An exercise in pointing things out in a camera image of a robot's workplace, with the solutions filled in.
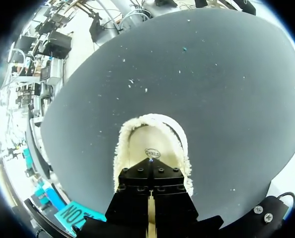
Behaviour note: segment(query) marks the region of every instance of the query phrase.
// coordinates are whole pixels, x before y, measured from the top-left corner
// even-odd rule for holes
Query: screw
[[[255,207],[253,208],[253,212],[254,212],[255,214],[261,214],[261,213],[263,212],[263,207],[262,207],[262,206],[255,206]]]
[[[164,192],[164,191],[165,191],[165,188],[164,188],[164,187],[158,187],[158,188],[157,188],[157,191],[159,191],[159,192]]]
[[[126,186],[124,184],[120,184],[118,190],[125,190]]]
[[[273,219],[273,215],[271,213],[267,213],[264,217],[265,223],[270,223]]]
[[[178,185],[178,186],[177,186],[177,189],[178,189],[178,190],[185,190],[185,187],[184,187],[183,185]]]
[[[138,192],[143,192],[145,190],[145,188],[144,187],[138,187],[137,190],[138,190]]]

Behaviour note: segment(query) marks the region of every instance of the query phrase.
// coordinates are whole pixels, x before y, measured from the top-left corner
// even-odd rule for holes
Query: dark gray table surface
[[[104,44],[41,128],[72,200],[106,211],[120,126],[149,113],[184,128],[199,219],[221,215],[227,225],[264,198],[295,153],[295,51],[276,26],[219,9],[156,17]]]

